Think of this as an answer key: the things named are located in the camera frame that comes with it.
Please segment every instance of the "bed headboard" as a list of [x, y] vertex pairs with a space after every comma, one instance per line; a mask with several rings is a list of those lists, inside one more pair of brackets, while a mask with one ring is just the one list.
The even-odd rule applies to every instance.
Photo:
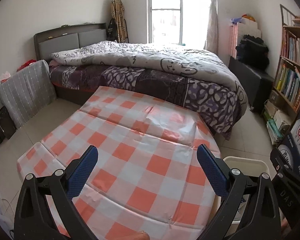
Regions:
[[37, 60], [49, 62], [51, 53], [106, 41], [106, 23], [68, 25], [37, 33], [33, 38]]

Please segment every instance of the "purple patterned bedsheet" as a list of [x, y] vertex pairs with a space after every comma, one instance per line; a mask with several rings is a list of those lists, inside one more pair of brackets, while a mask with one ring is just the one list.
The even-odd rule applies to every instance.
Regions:
[[226, 139], [244, 114], [237, 93], [216, 83], [145, 68], [64, 66], [54, 61], [49, 65], [50, 79], [56, 86], [89, 92], [108, 86], [160, 98], [198, 112], [210, 128]]

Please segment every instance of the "orange checkered tablecloth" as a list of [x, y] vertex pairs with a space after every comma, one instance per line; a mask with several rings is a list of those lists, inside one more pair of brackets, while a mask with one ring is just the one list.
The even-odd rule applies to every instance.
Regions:
[[[218, 146], [199, 114], [151, 96], [100, 87], [68, 120], [17, 163], [50, 176], [94, 145], [97, 165], [73, 202], [99, 239], [135, 231], [151, 239], [192, 240], [205, 228], [215, 194], [196, 157]], [[67, 234], [51, 198], [60, 232]]]

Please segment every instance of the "white wall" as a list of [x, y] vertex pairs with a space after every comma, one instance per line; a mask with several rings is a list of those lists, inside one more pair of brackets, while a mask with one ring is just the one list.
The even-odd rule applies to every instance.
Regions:
[[253, 14], [252, 8], [251, 0], [218, 0], [218, 56], [226, 65], [229, 64], [230, 60], [230, 19], [241, 17], [244, 14]]
[[262, 39], [269, 47], [270, 65], [267, 73], [275, 77], [281, 49], [282, 20], [280, 4], [300, 15], [294, 0], [218, 0], [219, 52], [218, 56], [229, 64], [229, 26], [230, 19], [251, 14], [262, 31]]
[[262, 31], [262, 39], [269, 47], [270, 65], [266, 72], [275, 77], [278, 68], [281, 42], [282, 42], [282, 18], [280, 4], [288, 8], [295, 15], [300, 15], [300, 9], [294, 0], [254, 0], [254, 14]]
[[130, 43], [147, 43], [147, 0], [121, 0]]
[[34, 58], [33, 35], [64, 24], [109, 22], [111, 0], [2, 0], [0, 75]]

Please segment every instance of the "bed frame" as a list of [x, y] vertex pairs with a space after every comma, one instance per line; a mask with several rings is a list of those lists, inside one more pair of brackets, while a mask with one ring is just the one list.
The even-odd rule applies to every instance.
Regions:
[[[37, 60], [48, 63], [54, 52], [78, 49], [106, 40], [106, 23], [63, 25], [34, 35], [34, 48]], [[57, 96], [78, 105], [83, 105], [92, 92], [72, 90], [55, 86]]]

